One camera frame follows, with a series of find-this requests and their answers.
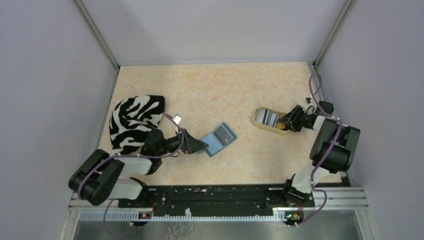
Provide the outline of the cream oval card tray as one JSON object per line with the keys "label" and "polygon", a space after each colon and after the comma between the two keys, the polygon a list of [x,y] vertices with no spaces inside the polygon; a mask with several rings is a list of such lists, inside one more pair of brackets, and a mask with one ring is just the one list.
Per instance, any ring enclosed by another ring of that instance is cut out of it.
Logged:
{"label": "cream oval card tray", "polygon": [[278,120],[285,115],[285,112],[260,106],[255,109],[252,115],[252,123],[259,129],[280,135],[286,135],[289,133],[289,130],[285,129],[286,125],[278,122]]}

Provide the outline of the blue card holder wallet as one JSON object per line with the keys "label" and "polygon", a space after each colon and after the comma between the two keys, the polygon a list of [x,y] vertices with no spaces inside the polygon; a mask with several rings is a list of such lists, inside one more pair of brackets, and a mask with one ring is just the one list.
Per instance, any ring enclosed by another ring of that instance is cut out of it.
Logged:
{"label": "blue card holder wallet", "polygon": [[206,153],[211,158],[228,147],[236,139],[236,134],[225,122],[222,122],[213,131],[200,139],[202,142],[208,144],[208,147],[200,150],[198,154]]}

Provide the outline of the black credit card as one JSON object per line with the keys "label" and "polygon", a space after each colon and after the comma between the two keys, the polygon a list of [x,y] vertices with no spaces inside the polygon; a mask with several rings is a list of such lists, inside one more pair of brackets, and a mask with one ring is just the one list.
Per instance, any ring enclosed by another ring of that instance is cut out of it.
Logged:
{"label": "black credit card", "polygon": [[228,129],[220,125],[218,126],[214,131],[213,135],[216,137],[216,139],[220,142],[221,145],[225,146],[227,145],[232,139],[232,134],[228,131]]}

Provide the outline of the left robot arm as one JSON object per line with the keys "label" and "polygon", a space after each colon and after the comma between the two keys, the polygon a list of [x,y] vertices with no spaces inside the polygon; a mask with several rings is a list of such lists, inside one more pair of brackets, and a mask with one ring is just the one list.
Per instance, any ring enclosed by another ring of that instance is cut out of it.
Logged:
{"label": "left robot arm", "polygon": [[186,129],[174,137],[165,138],[159,129],[147,134],[141,154],[110,155],[97,149],[78,168],[68,181],[68,187],[78,198],[99,206],[107,200],[130,200],[138,207],[149,203],[147,185],[131,175],[151,175],[162,164],[165,156],[176,153],[187,155],[203,151],[208,144],[191,136]]}

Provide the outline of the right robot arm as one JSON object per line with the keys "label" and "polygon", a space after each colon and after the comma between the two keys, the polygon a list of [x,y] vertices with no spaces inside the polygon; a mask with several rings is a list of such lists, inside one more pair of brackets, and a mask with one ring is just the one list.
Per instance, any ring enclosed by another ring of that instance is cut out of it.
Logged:
{"label": "right robot arm", "polygon": [[309,154],[310,164],[284,183],[281,199],[287,206],[305,203],[323,178],[346,172],[352,165],[361,131],[333,118],[333,111],[332,103],[319,101],[312,113],[296,105],[278,119],[285,131],[298,133],[309,129],[317,132]]}

